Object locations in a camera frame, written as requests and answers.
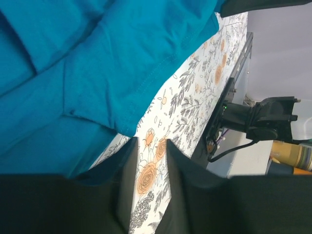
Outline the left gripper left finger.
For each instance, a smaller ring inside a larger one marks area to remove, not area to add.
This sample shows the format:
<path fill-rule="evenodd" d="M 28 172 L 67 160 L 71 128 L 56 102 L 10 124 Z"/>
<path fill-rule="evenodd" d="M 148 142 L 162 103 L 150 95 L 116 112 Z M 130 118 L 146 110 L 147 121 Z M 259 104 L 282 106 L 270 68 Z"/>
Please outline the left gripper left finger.
<path fill-rule="evenodd" d="M 3 234 L 126 234 L 137 166 L 137 138 L 76 178 L 1 175 Z"/>

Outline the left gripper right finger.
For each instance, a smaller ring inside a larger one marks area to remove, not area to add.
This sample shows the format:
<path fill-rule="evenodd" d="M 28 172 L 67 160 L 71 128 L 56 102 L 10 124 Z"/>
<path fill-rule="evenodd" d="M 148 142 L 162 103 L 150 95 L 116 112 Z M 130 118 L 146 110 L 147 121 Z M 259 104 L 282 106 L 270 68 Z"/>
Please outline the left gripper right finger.
<path fill-rule="evenodd" d="M 166 142 L 171 200 L 158 234 L 309 234 L 309 175 L 219 177 Z"/>

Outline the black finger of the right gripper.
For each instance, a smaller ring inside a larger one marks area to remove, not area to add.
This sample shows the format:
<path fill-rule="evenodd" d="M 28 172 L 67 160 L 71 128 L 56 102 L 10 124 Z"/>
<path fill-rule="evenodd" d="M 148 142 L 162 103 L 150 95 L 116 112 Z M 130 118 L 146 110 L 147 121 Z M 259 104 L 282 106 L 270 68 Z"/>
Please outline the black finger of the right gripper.
<path fill-rule="evenodd" d="M 226 0 L 220 9 L 222 18 L 263 9 L 305 5 L 311 0 Z"/>

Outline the blue t shirt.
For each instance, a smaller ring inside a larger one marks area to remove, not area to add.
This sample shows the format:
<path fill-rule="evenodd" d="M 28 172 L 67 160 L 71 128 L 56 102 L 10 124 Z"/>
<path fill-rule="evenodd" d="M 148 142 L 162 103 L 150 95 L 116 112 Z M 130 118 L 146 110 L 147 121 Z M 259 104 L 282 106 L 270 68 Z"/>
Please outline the blue t shirt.
<path fill-rule="evenodd" d="M 87 171 L 218 31 L 220 0 L 3 0 L 0 172 Z"/>

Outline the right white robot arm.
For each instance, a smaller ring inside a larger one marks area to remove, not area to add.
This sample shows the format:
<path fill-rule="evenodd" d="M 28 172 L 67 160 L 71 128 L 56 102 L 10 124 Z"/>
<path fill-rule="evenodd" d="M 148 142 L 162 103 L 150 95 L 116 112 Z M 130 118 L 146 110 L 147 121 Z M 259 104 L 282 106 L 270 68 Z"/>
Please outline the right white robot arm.
<path fill-rule="evenodd" d="M 248 93 L 257 100 L 246 122 L 250 139 L 312 137 L 312 3 L 309 0 L 226 0 L 225 18 L 248 13 L 254 33 Z"/>

